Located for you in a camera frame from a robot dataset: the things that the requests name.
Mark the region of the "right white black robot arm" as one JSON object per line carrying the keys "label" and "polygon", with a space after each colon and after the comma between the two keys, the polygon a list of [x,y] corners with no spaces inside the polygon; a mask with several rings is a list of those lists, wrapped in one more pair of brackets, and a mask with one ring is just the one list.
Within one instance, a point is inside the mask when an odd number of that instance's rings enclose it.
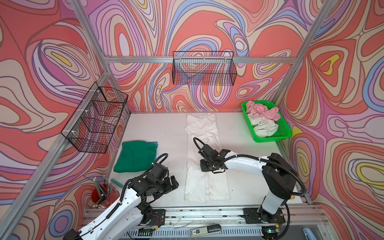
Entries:
{"label": "right white black robot arm", "polygon": [[303,197],[307,193],[307,188],[298,173],[279,154],[254,157],[226,149],[218,152],[197,137],[194,137],[193,141],[203,157],[200,161],[202,172],[222,174],[226,170],[240,170],[264,177],[269,191],[259,208],[243,209],[241,217],[247,224],[285,223],[281,207],[286,207],[288,211],[287,201],[292,196]]}

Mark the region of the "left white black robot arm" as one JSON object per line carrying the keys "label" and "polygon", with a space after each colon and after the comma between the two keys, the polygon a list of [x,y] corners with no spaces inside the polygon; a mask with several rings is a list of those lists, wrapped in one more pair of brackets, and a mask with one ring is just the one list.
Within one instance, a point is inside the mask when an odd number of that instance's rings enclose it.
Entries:
{"label": "left white black robot arm", "polygon": [[174,176],[163,165],[168,154],[161,154],[141,175],[125,182],[120,197],[89,224],[76,231],[69,230],[64,240],[117,240],[124,232],[152,218],[148,197],[159,199],[179,187]]}

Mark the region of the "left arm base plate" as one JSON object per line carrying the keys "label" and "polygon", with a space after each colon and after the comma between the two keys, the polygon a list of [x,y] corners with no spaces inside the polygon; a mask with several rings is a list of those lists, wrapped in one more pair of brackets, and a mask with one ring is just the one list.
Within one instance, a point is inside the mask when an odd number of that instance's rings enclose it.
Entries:
{"label": "left arm base plate", "polygon": [[159,227],[164,225],[166,216],[165,209],[154,209],[151,212],[148,212],[144,215],[140,225],[150,226],[150,227]]}

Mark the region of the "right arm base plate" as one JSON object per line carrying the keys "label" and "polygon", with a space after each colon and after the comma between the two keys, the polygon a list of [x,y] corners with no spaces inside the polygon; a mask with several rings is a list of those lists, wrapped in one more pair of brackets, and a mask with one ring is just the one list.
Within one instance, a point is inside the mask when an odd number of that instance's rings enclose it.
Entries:
{"label": "right arm base plate", "polygon": [[283,211],[278,208],[275,214],[270,214],[262,207],[259,208],[244,208],[242,218],[246,220],[247,224],[272,224],[282,225],[286,222]]}

